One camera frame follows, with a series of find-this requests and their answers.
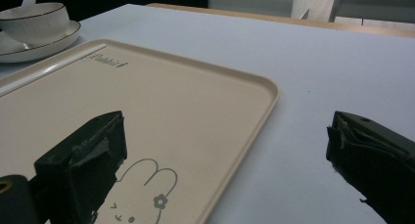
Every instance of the white tabletop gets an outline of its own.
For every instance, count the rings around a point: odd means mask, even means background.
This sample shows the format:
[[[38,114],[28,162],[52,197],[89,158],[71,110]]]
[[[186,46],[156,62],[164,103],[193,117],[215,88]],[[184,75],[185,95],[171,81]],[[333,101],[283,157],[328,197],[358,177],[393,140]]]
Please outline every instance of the white tabletop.
[[[326,160],[326,127],[339,110],[415,140],[415,39],[134,5],[81,24],[74,45],[108,38],[279,85],[210,223],[385,223]],[[0,76],[29,64],[1,64]]]

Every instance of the floor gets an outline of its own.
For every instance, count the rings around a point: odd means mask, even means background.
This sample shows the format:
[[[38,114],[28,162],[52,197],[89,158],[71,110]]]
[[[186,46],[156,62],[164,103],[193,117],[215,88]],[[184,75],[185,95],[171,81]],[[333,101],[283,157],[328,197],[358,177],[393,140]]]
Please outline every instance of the floor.
[[[333,0],[310,0],[310,10],[308,20],[324,21],[329,19],[330,11],[333,5]],[[336,18],[336,22],[362,25],[360,19]],[[403,22],[379,22],[379,21],[363,21],[366,26],[379,26],[394,29],[415,30],[415,24]]]

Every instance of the white wall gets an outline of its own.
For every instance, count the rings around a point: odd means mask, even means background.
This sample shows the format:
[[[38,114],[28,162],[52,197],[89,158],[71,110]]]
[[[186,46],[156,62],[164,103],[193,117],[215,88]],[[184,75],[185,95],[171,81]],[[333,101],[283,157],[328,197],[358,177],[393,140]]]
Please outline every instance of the white wall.
[[[264,15],[299,18],[309,6],[307,0],[209,0],[213,9],[258,13]]]

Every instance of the tray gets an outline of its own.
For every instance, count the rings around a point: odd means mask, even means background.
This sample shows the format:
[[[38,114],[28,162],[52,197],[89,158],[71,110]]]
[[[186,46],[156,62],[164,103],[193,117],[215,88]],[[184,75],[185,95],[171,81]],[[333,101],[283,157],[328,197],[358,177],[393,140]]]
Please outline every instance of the tray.
[[[97,223],[204,223],[279,96],[270,80],[96,40],[0,80],[0,175],[121,110],[128,159]]]

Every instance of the chair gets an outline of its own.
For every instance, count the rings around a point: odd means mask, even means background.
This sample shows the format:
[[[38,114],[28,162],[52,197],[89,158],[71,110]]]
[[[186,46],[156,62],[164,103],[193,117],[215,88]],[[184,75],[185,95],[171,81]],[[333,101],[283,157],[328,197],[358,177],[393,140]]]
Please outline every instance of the chair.
[[[415,23],[415,0],[334,0],[329,22],[336,17]]]

